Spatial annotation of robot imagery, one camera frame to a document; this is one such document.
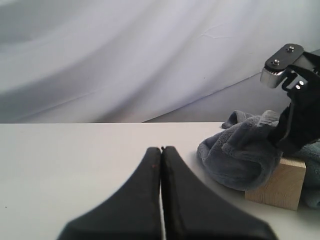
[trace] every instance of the folded towel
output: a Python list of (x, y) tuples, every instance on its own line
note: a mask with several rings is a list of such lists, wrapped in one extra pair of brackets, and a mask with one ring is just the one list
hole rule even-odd
[[(228, 129), (233, 125), (244, 122), (252, 114), (234, 111), (229, 119), (222, 124), (222, 128)], [(304, 146), (294, 154), (283, 154), (284, 157), (293, 157), (304, 160), (306, 172), (301, 192), (301, 199), (310, 207), (320, 209), (320, 140)]]
[(197, 149), (198, 159), (217, 182), (229, 188), (246, 191), (263, 185), (282, 155), (267, 141), (278, 124), (274, 116), (275, 112), (266, 111), (262, 116), (244, 117), (242, 123), (204, 140)]

